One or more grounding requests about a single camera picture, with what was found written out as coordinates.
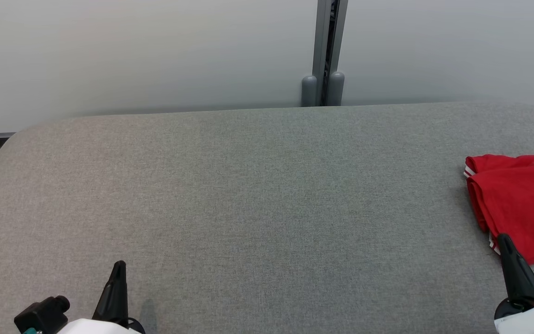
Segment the gray fabric surface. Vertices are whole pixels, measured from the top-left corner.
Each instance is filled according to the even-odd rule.
[[[113,263],[156,333],[493,333],[506,296],[462,175],[534,154],[534,108],[435,103],[98,116],[0,151],[0,333]]]

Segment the white stripe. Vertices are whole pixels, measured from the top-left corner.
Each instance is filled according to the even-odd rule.
[[[500,247],[498,247],[498,245],[495,245],[495,244],[494,244],[494,239],[493,239],[492,236],[491,236],[491,232],[490,232],[490,234],[489,234],[489,237],[490,237],[490,238],[489,238],[489,247],[490,247],[491,249],[493,249],[496,253],[498,253],[498,255],[501,255],[501,254],[500,254]]]
[[[473,169],[470,169],[469,166],[465,165],[464,171],[469,173],[469,175],[475,175],[475,172],[473,172]]]

